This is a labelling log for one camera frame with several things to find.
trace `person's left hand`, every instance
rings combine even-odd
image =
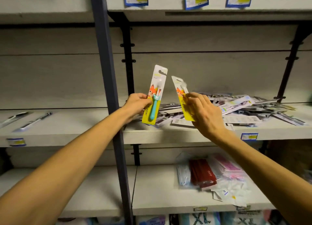
[[[127,113],[130,114],[130,118],[127,120],[127,123],[129,123],[133,117],[137,114],[143,114],[144,108],[147,105],[152,104],[153,101],[149,98],[147,98],[147,95],[144,93],[132,93],[128,97],[126,103],[121,109],[124,109],[127,111]]]

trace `person's right hand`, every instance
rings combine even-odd
[[[195,111],[193,116],[196,121],[192,123],[199,132],[214,143],[226,137],[229,130],[224,126],[221,109],[214,106],[206,95],[192,92],[185,96]]]

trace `hand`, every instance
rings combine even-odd
[[[129,123],[133,120],[133,117],[137,114],[143,114],[144,108],[147,105],[152,104],[153,101],[147,98],[147,95],[144,93],[132,93],[128,97],[126,103],[121,109],[126,110],[127,114],[130,117],[127,119],[126,123]]]
[[[228,134],[229,130],[224,126],[221,109],[214,106],[206,95],[187,93],[186,97],[187,103],[195,113],[196,121],[193,125],[203,136],[215,143]]]

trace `toothbrush handle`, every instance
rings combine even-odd
[[[153,107],[152,107],[152,111],[151,111],[151,114],[150,114],[150,119],[151,119],[151,120],[154,120],[154,118],[155,118],[155,113],[156,113],[156,108],[157,108],[157,102],[158,102],[158,100],[154,100]]]

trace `teal toothbrush handle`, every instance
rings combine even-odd
[[[155,113],[156,113],[156,108],[157,108],[157,102],[159,100],[159,96],[156,96],[155,94],[153,95],[153,99],[154,99],[154,103],[153,103],[153,107],[152,107],[152,111],[150,114],[150,120],[154,120],[155,118]]]

